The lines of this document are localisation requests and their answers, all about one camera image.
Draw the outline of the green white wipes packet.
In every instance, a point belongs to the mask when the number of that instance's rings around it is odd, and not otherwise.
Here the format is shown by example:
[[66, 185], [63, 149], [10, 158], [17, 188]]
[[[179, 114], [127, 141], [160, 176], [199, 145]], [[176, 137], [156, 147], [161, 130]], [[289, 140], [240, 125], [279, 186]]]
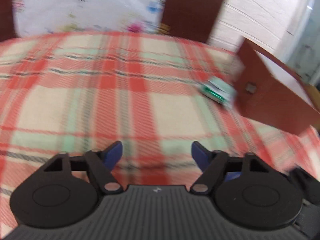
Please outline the green white wipes packet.
[[199, 86], [200, 92], [224, 108], [232, 108], [236, 96], [236, 90], [217, 76], [210, 77]]

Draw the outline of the red plaid bed blanket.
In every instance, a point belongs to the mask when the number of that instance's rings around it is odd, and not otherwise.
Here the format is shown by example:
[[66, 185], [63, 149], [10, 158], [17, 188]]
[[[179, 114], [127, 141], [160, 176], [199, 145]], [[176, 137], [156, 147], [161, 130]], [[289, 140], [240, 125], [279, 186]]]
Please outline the red plaid bed blanket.
[[280, 171], [319, 177], [319, 135], [295, 136], [227, 111], [198, 91], [231, 80], [233, 53], [167, 36], [59, 33], [1, 43], [1, 236], [16, 227], [14, 189], [59, 152], [80, 155], [116, 140], [123, 184], [183, 184], [200, 174], [193, 141], [254, 152]]

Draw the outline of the brown cardboard storage box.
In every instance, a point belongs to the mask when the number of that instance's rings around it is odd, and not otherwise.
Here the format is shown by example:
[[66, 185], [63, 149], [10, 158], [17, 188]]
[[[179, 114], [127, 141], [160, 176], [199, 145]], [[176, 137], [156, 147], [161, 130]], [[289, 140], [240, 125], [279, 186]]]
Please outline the brown cardboard storage box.
[[319, 124], [300, 77], [253, 41], [244, 38], [230, 68], [242, 116], [295, 135]]

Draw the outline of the dark wooden headboard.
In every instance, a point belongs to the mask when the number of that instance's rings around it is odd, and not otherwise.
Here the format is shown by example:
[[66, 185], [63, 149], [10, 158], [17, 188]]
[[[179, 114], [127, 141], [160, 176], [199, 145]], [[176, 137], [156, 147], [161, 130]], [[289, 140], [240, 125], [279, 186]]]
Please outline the dark wooden headboard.
[[[157, 32], [206, 43], [224, 0], [165, 0]], [[1, 40], [20, 37], [13, 0], [1, 0]]]

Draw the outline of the floral plastic cover sheet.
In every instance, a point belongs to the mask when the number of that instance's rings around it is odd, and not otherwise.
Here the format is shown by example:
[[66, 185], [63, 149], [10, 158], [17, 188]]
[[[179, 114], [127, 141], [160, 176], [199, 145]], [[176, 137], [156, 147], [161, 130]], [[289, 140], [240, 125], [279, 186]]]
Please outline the floral plastic cover sheet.
[[20, 37], [69, 31], [157, 32], [165, 0], [13, 0]]

